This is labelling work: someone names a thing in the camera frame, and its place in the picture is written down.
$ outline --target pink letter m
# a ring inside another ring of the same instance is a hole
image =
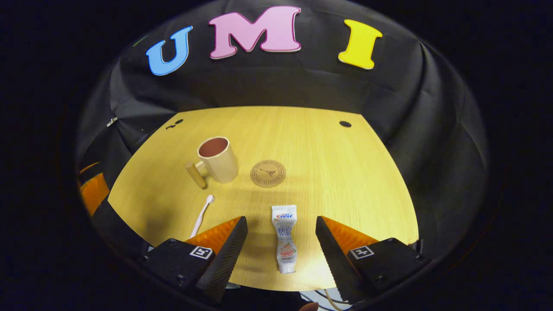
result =
[[[215,50],[210,57],[221,59],[238,51],[231,45],[231,36],[246,52],[251,52],[264,32],[267,39],[261,49],[267,52],[294,52],[301,48],[294,37],[294,18],[300,13],[298,7],[270,7],[255,21],[250,21],[239,13],[228,13],[212,19],[209,25],[215,26]]]

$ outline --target beige mug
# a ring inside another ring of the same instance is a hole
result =
[[[186,170],[200,188],[206,188],[207,183],[199,172],[205,165],[209,175],[219,183],[231,182],[238,176],[238,162],[232,152],[231,142],[226,137],[216,136],[205,140],[197,150],[200,162],[188,162]]]

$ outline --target round cork coaster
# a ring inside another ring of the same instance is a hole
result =
[[[274,160],[265,160],[257,163],[250,174],[254,184],[261,187],[274,187],[286,177],[284,166]]]

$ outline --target toothpaste tube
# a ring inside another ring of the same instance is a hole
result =
[[[278,244],[276,261],[280,273],[293,273],[298,260],[298,249],[292,241],[292,228],[298,220],[295,205],[273,205],[273,226]]]

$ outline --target wooden table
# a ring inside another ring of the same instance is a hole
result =
[[[173,128],[166,129],[183,119]],[[344,127],[340,121],[351,123]],[[238,159],[238,177],[227,184],[207,178],[200,189],[184,164],[212,136],[226,136]],[[261,188],[251,168],[272,159],[286,168],[285,180]],[[187,240],[209,194],[200,232],[238,216],[248,236],[230,282],[277,291],[335,287],[315,236],[319,215],[375,239],[418,239],[415,211],[391,156],[358,114],[301,107],[225,107],[177,113],[160,127],[121,171],[109,195],[119,216],[157,246],[168,238]],[[298,247],[296,273],[280,274],[271,206],[298,206],[292,232]]]

